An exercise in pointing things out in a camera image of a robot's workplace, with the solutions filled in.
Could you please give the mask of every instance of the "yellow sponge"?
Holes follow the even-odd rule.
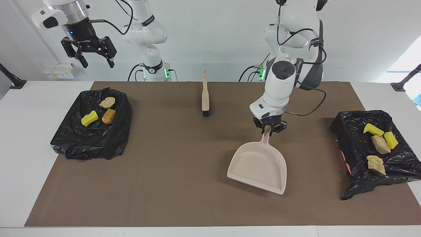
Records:
[[[392,132],[386,132],[384,134],[384,139],[390,149],[394,149],[399,144]]]
[[[369,132],[369,133],[371,133],[373,135],[377,135],[377,136],[382,136],[384,134],[384,132],[381,129],[377,128],[376,126],[374,126],[374,125],[372,125],[370,123],[368,123],[364,127],[364,132],[363,133],[366,133],[366,132]]]
[[[98,120],[98,114],[96,114],[95,110],[92,110],[90,114],[85,115],[80,121],[83,126],[87,127],[96,120]]]

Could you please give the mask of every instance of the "dustpan handle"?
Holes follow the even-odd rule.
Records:
[[[265,145],[269,144],[269,137],[270,137],[270,126],[266,126],[264,133],[262,135],[262,140],[261,142]]]

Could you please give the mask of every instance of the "white wall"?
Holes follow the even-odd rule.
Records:
[[[85,0],[91,19],[108,19],[120,28],[128,23],[113,0]],[[249,65],[269,52],[263,31],[274,23],[274,0],[150,0],[156,19],[168,29],[168,40],[158,45],[162,58],[177,70],[182,81],[201,80],[206,69],[210,81],[235,81]],[[83,69],[65,54],[58,27],[41,31],[29,22],[42,0],[7,0],[0,8],[0,62],[17,76],[42,80],[44,63],[73,62],[78,80],[127,78],[141,61],[137,49],[111,26],[95,25],[97,35],[108,35],[117,48],[116,66],[104,58],[85,54]],[[375,81],[421,35],[421,2],[417,0],[331,0],[319,12],[325,26],[326,81]]]

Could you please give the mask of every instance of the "white table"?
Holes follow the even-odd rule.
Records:
[[[0,100],[0,236],[421,236],[421,226],[245,226],[24,228],[57,158],[49,146],[76,96],[93,82],[28,81]],[[353,83],[366,110],[388,112],[421,157],[421,111],[388,84]],[[421,181],[410,183],[421,203]]]

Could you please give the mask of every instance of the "beige rock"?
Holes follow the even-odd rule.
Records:
[[[115,104],[115,98],[114,97],[107,97],[105,100],[101,101],[99,106],[101,106],[104,109],[109,109]]]
[[[367,156],[368,168],[370,170],[377,170],[379,173],[386,175],[383,160],[378,156]]]
[[[374,135],[371,137],[374,147],[380,154],[390,153],[390,148],[386,143],[386,140],[383,137]]]

